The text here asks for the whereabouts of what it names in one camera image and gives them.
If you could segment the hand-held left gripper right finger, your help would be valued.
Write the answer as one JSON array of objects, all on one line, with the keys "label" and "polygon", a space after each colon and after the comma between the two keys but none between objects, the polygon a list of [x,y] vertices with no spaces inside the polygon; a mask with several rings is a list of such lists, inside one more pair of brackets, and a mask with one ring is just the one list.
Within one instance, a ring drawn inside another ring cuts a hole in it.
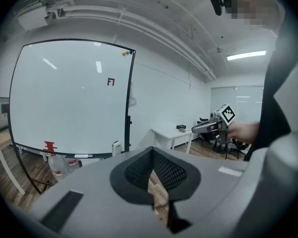
[{"label": "hand-held left gripper right finger", "polygon": [[174,192],[191,197],[171,202],[172,228],[178,234],[234,234],[253,197],[253,162],[228,161],[154,148],[187,173]]}]

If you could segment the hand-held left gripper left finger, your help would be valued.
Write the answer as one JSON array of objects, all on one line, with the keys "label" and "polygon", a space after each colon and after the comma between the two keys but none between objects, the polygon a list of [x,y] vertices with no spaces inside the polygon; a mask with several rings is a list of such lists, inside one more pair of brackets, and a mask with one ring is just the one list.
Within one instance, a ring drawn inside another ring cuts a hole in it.
[{"label": "hand-held left gripper left finger", "polygon": [[166,238],[169,230],[154,215],[150,205],[131,204],[110,184],[110,173],[119,163],[140,153],[124,153],[94,162],[66,177],[44,192],[29,214],[43,221],[50,210],[70,191],[80,201],[59,230],[67,238]]}]

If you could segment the person's right hand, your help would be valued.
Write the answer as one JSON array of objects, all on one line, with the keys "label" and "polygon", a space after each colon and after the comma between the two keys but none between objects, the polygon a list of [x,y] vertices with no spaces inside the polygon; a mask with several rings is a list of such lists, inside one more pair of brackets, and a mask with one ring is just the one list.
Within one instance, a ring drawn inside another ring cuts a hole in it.
[{"label": "person's right hand", "polygon": [[227,130],[227,139],[243,140],[243,124],[239,122],[231,123]]}]

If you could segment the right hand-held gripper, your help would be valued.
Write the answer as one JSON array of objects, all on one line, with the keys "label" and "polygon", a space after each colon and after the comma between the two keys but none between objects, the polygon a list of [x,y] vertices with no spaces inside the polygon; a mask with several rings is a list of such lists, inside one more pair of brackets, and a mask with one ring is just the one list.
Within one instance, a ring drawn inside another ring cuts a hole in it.
[{"label": "right hand-held gripper", "polygon": [[217,143],[227,143],[229,125],[235,119],[235,112],[229,104],[223,104],[210,114],[210,121],[204,121],[191,128],[193,133],[211,133]]}]

